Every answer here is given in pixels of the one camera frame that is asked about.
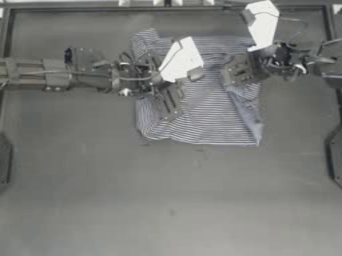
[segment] metal frame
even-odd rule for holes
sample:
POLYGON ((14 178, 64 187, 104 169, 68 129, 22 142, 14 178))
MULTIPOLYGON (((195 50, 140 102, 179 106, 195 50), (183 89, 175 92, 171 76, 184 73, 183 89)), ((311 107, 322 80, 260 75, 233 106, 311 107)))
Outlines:
MULTIPOLYGON (((183 6, 183 7, 118 7, 118 1, 114 2, 68 2, 68 3, 16 3, 9 4, 8 2, 1 3, 0 7, 4 8, 2 15, 2 26, 1 26, 1 38, 0 38, 0 57, 8 57, 10 52, 10 39, 12 39, 12 30, 13 30, 13 21, 14 15, 18 12, 163 12, 163 11, 231 11, 236 13, 236 11, 244 8, 244 4, 236 4, 229 1, 221 1, 221 4, 216 6, 183 6)), ((311 11, 320 10, 322 18, 324 23, 326 37, 327 40, 336 38, 336 30, 334 23, 334 12, 331 4, 307 4, 307 3, 295 3, 295 4, 276 4, 279 9, 291 10, 291 11, 311 11)), ((338 108, 339 108, 339 119, 342 120, 342 93, 340 90, 336 89, 336 99, 338 99, 338 108)), ((2 99, 4 95, 0 93, 0 121, 2 120, 2 99)), ((327 166, 328 173, 331 170, 331 159, 327 148, 327 166)))

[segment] cable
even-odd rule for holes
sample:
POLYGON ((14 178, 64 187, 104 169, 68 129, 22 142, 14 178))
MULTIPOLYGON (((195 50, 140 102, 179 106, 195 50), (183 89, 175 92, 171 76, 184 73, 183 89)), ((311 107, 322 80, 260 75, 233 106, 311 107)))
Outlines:
POLYGON ((281 17, 281 16, 276 16, 273 15, 272 13, 269 12, 256 12, 253 13, 253 15, 259 15, 259 14, 267 14, 275 18, 279 18, 280 20, 285 20, 285 21, 291 21, 291 22, 299 22, 303 24, 303 27, 296 31, 296 33, 293 33, 293 35, 289 37, 287 43, 285 43, 285 46, 291 49, 295 49, 291 44, 292 44, 292 40, 303 34, 303 32, 306 31, 306 29, 308 28, 308 23, 306 21, 303 21, 301 19, 296 19, 296 18, 289 18, 289 17, 281 17))

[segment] striped cloth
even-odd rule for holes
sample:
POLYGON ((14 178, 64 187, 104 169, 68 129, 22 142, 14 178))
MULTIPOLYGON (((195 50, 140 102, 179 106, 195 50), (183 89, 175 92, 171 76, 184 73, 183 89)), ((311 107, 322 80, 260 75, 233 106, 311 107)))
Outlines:
MULTIPOLYGON (((151 97, 135 102, 136 128, 151 140, 172 139, 191 144, 255 146, 261 139, 259 84, 223 87, 220 70, 231 56, 245 52, 249 38, 233 36, 192 37, 204 61, 204 78, 181 81, 183 115, 172 122, 160 120, 151 97)), ((135 58, 153 50, 161 58, 172 45, 155 29, 132 38, 135 58)))

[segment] wire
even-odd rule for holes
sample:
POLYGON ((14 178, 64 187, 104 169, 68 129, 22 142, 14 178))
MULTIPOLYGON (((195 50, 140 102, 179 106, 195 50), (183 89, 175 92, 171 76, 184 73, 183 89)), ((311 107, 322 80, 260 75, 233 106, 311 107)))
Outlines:
POLYGON ((130 77, 118 77, 120 80, 122 81, 148 81, 151 80, 156 75, 159 75, 159 72, 153 75, 153 76, 148 76, 148 77, 141 77, 141 78, 130 78, 130 77))
POLYGON ((34 75, 41 75, 41 74, 53 74, 53 73, 69 73, 66 70, 42 70, 42 71, 34 71, 34 72, 26 72, 21 73, 20 75, 24 76, 34 76, 34 75))
POLYGON ((256 12, 256 13, 253 13, 255 16, 259 15, 259 14, 267 14, 267 15, 275 17, 275 18, 279 18, 280 20, 285 20, 285 21, 291 21, 291 22, 299 22, 299 23, 303 24, 303 27, 293 33, 293 35, 289 37, 289 39, 288 39, 288 41, 287 41, 287 43, 285 43, 285 46, 287 46, 288 48, 295 49, 295 48, 291 46, 292 41, 293 41, 293 39, 295 39, 299 35, 303 34, 303 32, 306 31, 306 29, 308 28, 308 23, 307 23, 306 21, 303 21, 301 19, 289 18, 289 17, 283 17, 283 16, 276 16, 276 15, 273 15, 273 14, 269 13, 269 12, 256 12))

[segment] gray table surface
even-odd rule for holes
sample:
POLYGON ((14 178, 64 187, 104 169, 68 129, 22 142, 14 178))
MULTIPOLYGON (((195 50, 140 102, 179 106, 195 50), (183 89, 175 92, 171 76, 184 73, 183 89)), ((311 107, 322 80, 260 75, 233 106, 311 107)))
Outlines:
MULTIPOLYGON (((306 39, 322 39, 319 13, 306 39)), ((161 36, 245 34, 217 13, 20 13, 12 55, 57 58, 96 47, 114 58, 141 29, 161 36)), ((296 28, 281 23, 280 33, 296 28)), ((13 183, 0 195, 1 256, 340 255, 342 190, 323 140, 338 124, 316 78, 261 90, 257 148, 148 142, 132 100, 89 91, 9 92, 13 183)))

